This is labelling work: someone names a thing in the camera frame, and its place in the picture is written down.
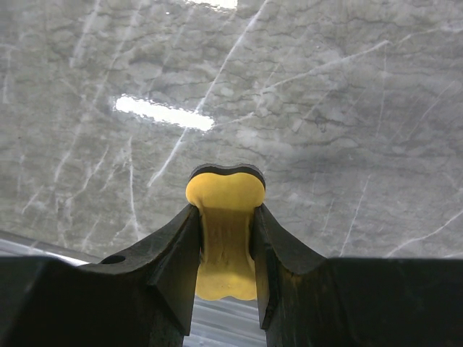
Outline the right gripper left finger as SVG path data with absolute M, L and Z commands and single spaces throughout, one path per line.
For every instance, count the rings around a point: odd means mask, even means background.
M 181 346 L 190 333 L 200 216 L 164 227 L 99 263 L 1 258 L 3 346 Z

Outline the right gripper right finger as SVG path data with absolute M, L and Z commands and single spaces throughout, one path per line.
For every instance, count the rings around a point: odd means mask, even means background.
M 462 261 L 323 257 L 256 208 L 260 326 L 269 346 L 460 346 Z

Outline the yellow bone-shaped eraser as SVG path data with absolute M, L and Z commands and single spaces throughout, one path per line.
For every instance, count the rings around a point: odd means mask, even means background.
M 204 300 L 227 296 L 257 298 L 255 263 L 250 255 L 254 212 L 263 204 L 266 183 L 250 164 L 206 163 L 191 174 L 187 201 L 200 214 L 200 265 L 195 293 Z

